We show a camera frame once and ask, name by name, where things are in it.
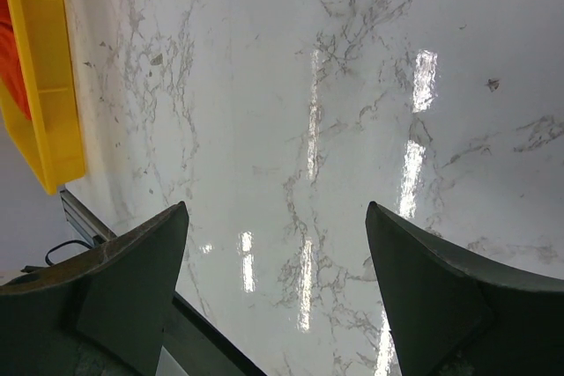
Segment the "yellow plastic tray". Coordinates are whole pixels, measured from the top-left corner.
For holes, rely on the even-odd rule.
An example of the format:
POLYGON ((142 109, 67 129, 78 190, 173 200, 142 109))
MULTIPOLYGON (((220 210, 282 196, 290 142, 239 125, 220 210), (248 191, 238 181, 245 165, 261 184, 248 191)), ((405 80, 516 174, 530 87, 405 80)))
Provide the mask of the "yellow plastic tray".
POLYGON ((64 0, 7 0, 31 116, 6 89, 4 126, 44 190, 85 175, 64 0))

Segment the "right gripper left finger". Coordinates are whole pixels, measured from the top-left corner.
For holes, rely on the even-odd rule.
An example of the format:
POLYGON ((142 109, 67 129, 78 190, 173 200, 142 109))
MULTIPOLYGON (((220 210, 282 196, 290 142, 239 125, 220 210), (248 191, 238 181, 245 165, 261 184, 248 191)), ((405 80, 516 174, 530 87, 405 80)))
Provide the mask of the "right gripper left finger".
POLYGON ((153 375, 189 214, 135 229, 1 287, 3 375, 153 375))

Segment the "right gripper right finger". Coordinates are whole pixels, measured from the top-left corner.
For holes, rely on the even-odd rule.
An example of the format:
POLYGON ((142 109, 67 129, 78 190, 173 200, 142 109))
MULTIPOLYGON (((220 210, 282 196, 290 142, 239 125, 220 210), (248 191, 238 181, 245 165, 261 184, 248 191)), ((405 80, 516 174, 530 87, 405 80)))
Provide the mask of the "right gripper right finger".
POLYGON ((371 202, 366 229, 404 375, 561 375, 563 282, 475 254, 371 202))

